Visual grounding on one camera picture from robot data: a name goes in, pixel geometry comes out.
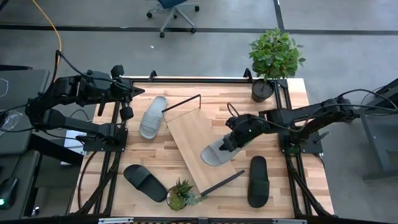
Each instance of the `gray floor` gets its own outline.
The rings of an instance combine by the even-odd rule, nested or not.
[[[148,20],[153,1],[111,0],[37,1],[58,25],[160,27],[164,14]],[[187,11],[199,28],[273,28],[277,26],[272,0],[202,0],[201,11]],[[397,30],[395,0],[280,0],[286,29]],[[26,0],[13,0],[0,12],[0,22],[42,24],[47,21]],[[172,26],[188,27],[180,19]],[[0,30],[0,63],[52,70],[57,38],[52,31]],[[110,71],[122,64],[128,75],[240,77],[251,66],[248,44],[260,34],[198,32],[60,32],[65,55],[80,70]],[[305,79],[311,103],[335,97],[353,88],[375,89],[397,78],[398,36],[294,35],[307,59],[297,72]],[[65,63],[58,72],[74,75]],[[359,103],[364,94],[351,94]],[[60,108],[70,115],[77,106]],[[94,107],[85,108],[93,116]],[[335,213],[345,218],[397,222],[398,179],[363,182],[377,171],[360,121],[332,124],[322,140],[326,175]],[[73,178],[65,185],[75,184]],[[45,215],[61,215],[67,187],[49,184],[43,196]]]

